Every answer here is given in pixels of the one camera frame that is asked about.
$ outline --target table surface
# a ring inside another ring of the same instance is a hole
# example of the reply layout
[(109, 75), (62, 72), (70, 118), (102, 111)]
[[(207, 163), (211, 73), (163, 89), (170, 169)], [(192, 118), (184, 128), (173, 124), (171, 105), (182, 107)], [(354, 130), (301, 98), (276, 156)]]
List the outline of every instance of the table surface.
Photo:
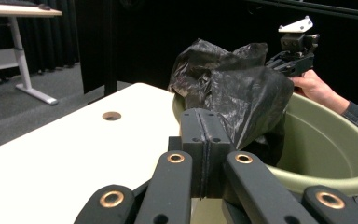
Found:
[(0, 224), (74, 223), (96, 190), (141, 186), (179, 136), (172, 100), (136, 83), (0, 146)]
[(0, 5), (0, 16), (16, 16), (16, 17), (53, 17), (61, 16), (62, 12), (51, 9), (42, 10), (38, 7), (21, 7), (21, 6), (9, 6)]

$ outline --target desk frame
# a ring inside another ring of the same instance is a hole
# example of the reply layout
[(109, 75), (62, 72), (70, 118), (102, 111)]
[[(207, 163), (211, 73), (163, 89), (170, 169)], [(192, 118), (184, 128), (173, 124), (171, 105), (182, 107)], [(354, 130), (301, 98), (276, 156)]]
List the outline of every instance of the desk frame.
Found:
[(38, 91), (32, 87), (30, 74), (28, 70), (27, 61), (25, 58), (25, 52), (22, 47), (20, 29), (17, 23), (17, 17), (53, 17), (60, 16), (62, 13), (57, 10), (42, 10), (37, 7), (17, 7), (17, 6), (6, 6), (0, 5), (0, 16), (8, 17), (10, 24), (10, 31), (14, 42), (14, 53), (17, 61), (17, 66), (20, 68), (21, 73), (21, 84), (16, 85), (21, 91), (32, 95), (33, 97), (49, 104), (56, 105), (58, 100), (45, 93)]

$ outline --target black curtain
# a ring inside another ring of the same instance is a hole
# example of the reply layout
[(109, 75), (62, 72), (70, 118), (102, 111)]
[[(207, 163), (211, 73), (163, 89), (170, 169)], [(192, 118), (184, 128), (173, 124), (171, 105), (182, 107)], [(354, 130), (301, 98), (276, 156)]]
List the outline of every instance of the black curtain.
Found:
[[(79, 62), (76, 15), (73, 0), (34, 0), (62, 12), (53, 18), (18, 17), (21, 41), (25, 50), (30, 74), (43, 74), (64, 67), (73, 67)], [(0, 49), (13, 48), (8, 19), (0, 17)], [(0, 70), (0, 78), (20, 73), (19, 68)]]

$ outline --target black metal bracket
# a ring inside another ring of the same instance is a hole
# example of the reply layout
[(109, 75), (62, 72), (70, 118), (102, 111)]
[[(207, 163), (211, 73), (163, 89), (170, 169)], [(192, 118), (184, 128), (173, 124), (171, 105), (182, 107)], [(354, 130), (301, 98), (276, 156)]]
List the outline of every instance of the black metal bracket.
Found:
[(358, 204), (336, 189), (308, 187), (299, 200), (256, 155), (237, 151), (216, 113), (189, 109), (152, 178), (135, 191), (97, 190), (83, 223), (190, 223), (191, 198), (221, 198), (227, 223), (358, 223)]

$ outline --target black device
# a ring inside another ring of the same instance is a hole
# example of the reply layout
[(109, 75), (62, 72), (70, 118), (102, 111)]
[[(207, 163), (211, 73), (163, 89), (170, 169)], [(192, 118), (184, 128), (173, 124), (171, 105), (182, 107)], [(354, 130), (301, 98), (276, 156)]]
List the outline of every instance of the black device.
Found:
[(284, 73), (287, 77), (301, 76), (313, 67), (313, 52), (318, 47), (319, 35), (305, 35), (312, 26), (306, 17), (288, 26), (281, 26), (279, 31), (285, 33), (281, 38), (282, 51), (273, 56), (266, 67)]
[(237, 151), (215, 112), (181, 114), (152, 178), (134, 191), (98, 189), (75, 224), (190, 223), (191, 198), (220, 198), (227, 223), (358, 223), (358, 204), (336, 189), (286, 189), (256, 155)]

